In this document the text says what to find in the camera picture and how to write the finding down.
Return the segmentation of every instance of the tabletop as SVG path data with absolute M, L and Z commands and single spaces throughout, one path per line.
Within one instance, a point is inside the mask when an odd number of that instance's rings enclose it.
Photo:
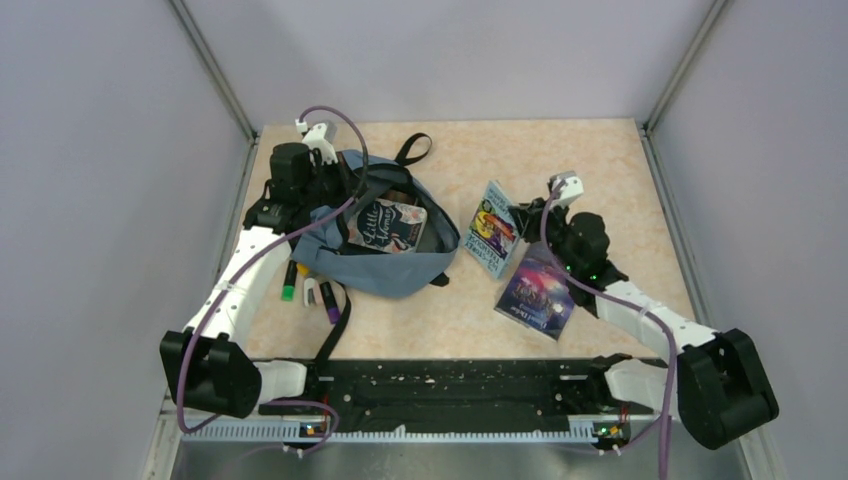
M 318 114 L 312 121 L 324 117 Z M 340 121 L 337 150 L 359 149 Z M 610 259 L 654 299 L 693 318 L 642 144 L 632 119 L 368 123 L 358 125 L 372 155 L 394 158 L 416 132 L 433 139 L 430 154 L 410 171 L 464 235 L 489 180 L 516 202 L 547 194 L 548 177 L 574 170 L 585 193 L 571 212 L 601 215 Z M 275 145 L 297 142 L 294 126 L 262 131 L 244 211 L 270 178 Z M 425 142 L 419 142 L 423 150 Z M 352 314 L 332 358 L 583 358 L 613 353 L 656 356 L 622 330 L 577 309 L 558 341 L 494 311 L 512 268 L 491 278 L 460 247 L 445 287 L 427 286 L 400 300 L 352 290 Z M 257 310 L 247 342 L 253 358 L 314 357 L 332 326 L 320 306 L 281 300 L 285 265 Z M 302 279 L 298 280 L 300 293 Z

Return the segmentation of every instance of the white wall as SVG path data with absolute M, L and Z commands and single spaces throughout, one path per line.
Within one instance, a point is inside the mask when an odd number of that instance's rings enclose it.
M 751 334 L 790 478 L 845 478 L 848 2 L 736 2 L 658 133 L 715 322 Z
M 188 0 L 257 125 L 647 118 L 711 0 Z
M 161 0 L 0 6 L 0 478 L 137 478 L 245 141 Z

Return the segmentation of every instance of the black strap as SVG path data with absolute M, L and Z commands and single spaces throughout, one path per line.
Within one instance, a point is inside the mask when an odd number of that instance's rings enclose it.
M 339 343 L 345 328 L 347 328 L 347 321 L 350 320 L 350 297 L 347 296 L 347 289 L 345 286 L 341 283 L 339 283 L 339 286 L 342 287 L 342 291 L 345 294 L 345 307 L 342 309 L 342 315 L 339 317 L 339 321 L 336 322 L 333 330 L 330 331 L 330 334 L 327 335 L 327 339 L 324 340 L 324 344 L 321 345 L 321 348 L 318 350 L 318 354 L 315 355 L 315 368 L 319 373 L 323 370 L 327 360 L 330 359 L 330 355 L 333 354 L 336 344 Z
M 445 272 L 440 273 L 436 278 L 430 280 L 430 285 L 437 287 L 446 287 L 450 283 L 450 278 L 445 275 Z
M 418 140 L 420 140 L 422 138 L 426 138 L 427 141 L 429 142 L 427 144 L 427 150 L 425 150 L 424 153 L 422 153 L 421 155 L 419 155 L 417 157 L 412 157 L 412 158 L 407 157 L 407 155 L 409 155 L 409 151 L 412 150 L 412 146 L 415 145 L 415 142 L 417 142 Z M 406 139 L 406 142 L 404 142 L 403 146 L 400 147 L 400 151 L 398 152 L 397 156 L 395 156 L 395 163 L 397 163 L 398 165 L 402 165 L 404 167 L 408 167 L 408 166 L 412 165 L 413 163 L 416 163 L 419 160 L 421 160 L 422 158 L 426 157 L 427 154 L 430 153 L 430 148 L 432 148 L 432 147 L 433 147 L 433 139 L 430 138 L 430 135 L 427 135 L 426 133 L 418 132 L 415 135 Z

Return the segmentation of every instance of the green marker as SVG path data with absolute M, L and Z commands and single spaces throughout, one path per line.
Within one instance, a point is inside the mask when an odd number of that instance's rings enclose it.
M 294 260 L 289 262 L 286 268 L 286 278 L 283 281 L 283 301 L 291 302 L 294 300 L 294 285 L 297 283 L 297 262 Z

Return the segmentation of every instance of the backpack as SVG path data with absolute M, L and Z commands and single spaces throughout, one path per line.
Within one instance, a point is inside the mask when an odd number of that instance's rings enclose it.
M 418 157 L 407 158 L 413 144 L 429 136 L 417 133 L 403 145 L 395 160 L 368 156 L 367 190 L 360 200 L 336 217 L 335 222 L 302 235 L 292 252 L 292 260 L 305 265 L 336 282 L 389 298 L 411 295 L 428 284 L 447 285 L 444 274 L 459 248 L 459 231 L 447 213 L 407 169 L 423 159 L 430 149 Z M 341 152 L 354 174 L 362 171 L 362 152 Z M 383 253 L 348 242 L 348 221 L 363 208 L 394 189 L 418 199 L 418 206 L 427 210 L 427 221 L 421 233 L 418 249 L 410 253 Z M 312 221 L 320 220 L 333 211 L 322 206 L 310 212 Z

